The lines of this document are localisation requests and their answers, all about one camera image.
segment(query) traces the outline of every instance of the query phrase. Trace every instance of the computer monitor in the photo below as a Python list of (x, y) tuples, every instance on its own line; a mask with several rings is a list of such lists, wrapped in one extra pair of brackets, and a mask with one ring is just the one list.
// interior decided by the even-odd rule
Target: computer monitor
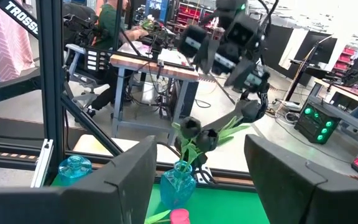
[[(308, 33), (310, 41), (310, 50), (314, 47), (315, 43), (322, 41), (323, 39), (330, 36), (330, 34), (318, 33), (318, 32), (309, 32)], [(317, 64), (318, 62), (329, 63), (329, 59), (333, 54), (334, 48), (336, 45), (336, 38), (328, 38), (322, 43), (318, 44), (314, 55), (311, 58), (311, 63)]]

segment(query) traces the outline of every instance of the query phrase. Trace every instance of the storage rack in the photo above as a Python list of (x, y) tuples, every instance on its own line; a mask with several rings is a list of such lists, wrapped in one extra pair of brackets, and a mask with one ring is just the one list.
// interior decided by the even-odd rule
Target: storage rack
[(354, 55), (354, 50), (345, 47), (336, 61), (332, 72), (334, 72), (337, 76), (343, 76), (346, 72), (352, 67), (352, 56)]

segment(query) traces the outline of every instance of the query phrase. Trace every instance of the shelf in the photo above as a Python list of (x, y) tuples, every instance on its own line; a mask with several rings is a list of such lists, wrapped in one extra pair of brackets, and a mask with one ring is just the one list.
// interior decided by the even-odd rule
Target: shelf
[(350, 64), (351, 64), (351, 62), (347, 62), (347, 61), (340, 60), (340, 59), (338, 59), (337, 62), (345, 63), (345, 64), (347, 64), (347, 65), (350, 65)]
[(353, 56), (353, 54), (350, 54), (350, 53), (347, 53), (347, 52), (342, 52), (341, 54)]
[(347, 71), (347, 69), (344, 69), (344, 68), (333, 68), (333, 69), (338, 70), (340, 72), (346, 72)]

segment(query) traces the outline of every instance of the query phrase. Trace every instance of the metal stand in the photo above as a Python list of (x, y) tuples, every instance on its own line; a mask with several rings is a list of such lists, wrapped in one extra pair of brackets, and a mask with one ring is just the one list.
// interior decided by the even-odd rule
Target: metal stand
[[(291, 84), (291, 87), (290, 87), (290, 90), (288, 91), (286, 97), (284, 100), (281, 100), (281, 99), (278, 99), (276, 98), (275, 99), (275, 102), (282, 102), (282, 103), (291, 103), (291, 97), (293, 95), (293, 92), (295, 91), (296, 87), (298, 86), (298, 83), (299, 81), (301, 80), (302, 78), (302, 75), (304, 74), (304, 72), (306, 71), (306, 69), (309, 67), (309, 64), (310, 64), (310, 60), (313, 58), (314, 54), (316, 53), (316, 50), (318, 48), (318, 44), (319, 43), (315, 43), (313, 48), (311, 49), (309, 55), (307, 56), (307, 58), (305, 58), (304, 63), (301, 63), (300, 64), (300, 70), (299, 70), (299, 74), (298, 76), (295, 77), (295, 79), (292, 81), (292, 84)], [(295, 113), (299, 113), (300, 110), (301, 110), (301, 107), (299, 108), (299, 110), (294, 110), (294, 108), (292, 107), (289, 107), (287, 105), (285, 105), (286, 107), (288, 107), (290, 109), (290, 112), (295, 112)]]

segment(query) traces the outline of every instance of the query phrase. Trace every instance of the green mat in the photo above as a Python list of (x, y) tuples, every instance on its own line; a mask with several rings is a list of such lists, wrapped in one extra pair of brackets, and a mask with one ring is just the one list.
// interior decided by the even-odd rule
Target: green mat
[[(52, 186), (61, 186), (59, 176)], [(269, 223), (255, 193), (197, 188), (185, 209), (190, 213), (192, 224)], [(147, 217), (166, 210), (160, 199), (160, 185), (154, 184)]]

